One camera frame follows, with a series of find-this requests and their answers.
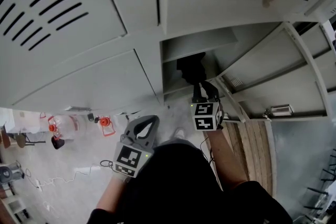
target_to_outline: gray floor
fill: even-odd
[[[182,101],[168,109],[157,108],[142,111],[145,114],[157,114],[160,118],[160,126],[157,134],[158,143],[167,141],[177,127],[186,130],[186,139],[199,147],[204,140],[202,132],[195,132],[189,104]],[[37,178],[43,187],[40,192],[29,181],[28,178],[14,182],[14,188],[25,202],[28,212],[39,224],[47,223],[86,223],[91,211],[95,208],[100,196],[105,190],[110,178],[111,170],[108,168],[99,169],[97,165],[103,159],[112,159],[115,143],[120,139],[121,130],[117,134],[104,137],[98,127],[93,123],[88,123],[88,130],[81,137],[75,139],[72,144],[65,145],[59,150],[55,150],[50,142],[51,135],[36,134],[31,138],[41,138],[43,136],[47,144],[25,148],[4,149],[0,145],[0,151],[5,163],[18,160],[25,171],[28,168],[32,174],[31,181],[35,184]],[[205,143],[202,149],[209,158]],[[91,174],[85,176],[77,173],[74,181],[65,183],[73,179],[75,171],[89,173],[93,165]]]
[[[335,112],[336,95],[329,98]],[[334,116],[332,120],[271,124],[277,153],[277,200],[293,219],[306,214],[303,205],[313,205],[316,200],[307,187],[322,188],[320,179],[328,175],[322,169],[336,163],[336,158],[330,157],[336,148],[335,120]]]

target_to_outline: sneaker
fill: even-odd
[[[185,139],[185,131],[183,128],[177,128],[174,133],[174,138]]]

